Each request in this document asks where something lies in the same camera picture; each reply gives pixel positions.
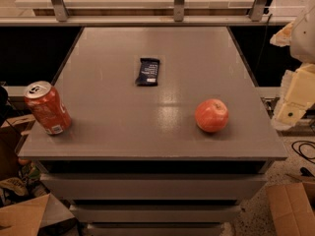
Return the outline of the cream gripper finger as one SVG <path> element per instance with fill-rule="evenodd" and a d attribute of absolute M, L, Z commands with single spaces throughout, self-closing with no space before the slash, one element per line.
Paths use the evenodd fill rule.
<path fill-rule="evenodd" d="M 284 26 L 271 37 L 270 43 L 279 47 L 290 46 L 292 26 L 293 22 Z"/>
<path fill-rule="evenodd" d="M 303 63 L 294 72 L 286 70 L 280 88 L 280 99 L 274 109 L 272 126 L 288 130 L 315 104 L 315 65 Z"/>

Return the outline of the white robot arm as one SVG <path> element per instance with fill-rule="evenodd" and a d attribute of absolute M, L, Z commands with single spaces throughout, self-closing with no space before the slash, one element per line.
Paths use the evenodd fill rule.
<path fill-rule="evenodd" d="M 280 99 L 274 109 L 272 126 L 288 130 L 315 104 L 315 0 L 309 0 L 296 19 L 270 39 L 278 47 L 289 47 L 290 55 L 301 62 L 294 72 L 284 72 Z"/>

